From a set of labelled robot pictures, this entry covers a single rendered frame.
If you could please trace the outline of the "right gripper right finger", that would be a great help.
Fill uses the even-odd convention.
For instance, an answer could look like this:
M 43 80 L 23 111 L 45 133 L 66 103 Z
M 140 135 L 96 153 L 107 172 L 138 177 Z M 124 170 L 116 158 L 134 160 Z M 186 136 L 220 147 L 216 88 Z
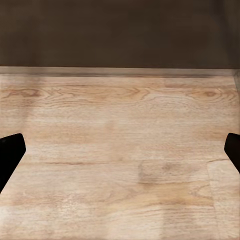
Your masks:
M 240 135 L 229 133 L 227 135 L 224 151 L 240 172 Z

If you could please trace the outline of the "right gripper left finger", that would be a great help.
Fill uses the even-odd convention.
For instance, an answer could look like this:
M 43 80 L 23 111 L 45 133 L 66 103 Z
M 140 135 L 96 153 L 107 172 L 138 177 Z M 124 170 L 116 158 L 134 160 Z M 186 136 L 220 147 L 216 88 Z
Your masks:
M 26 152 L 22 133 L 0 138 L 0 193 Z

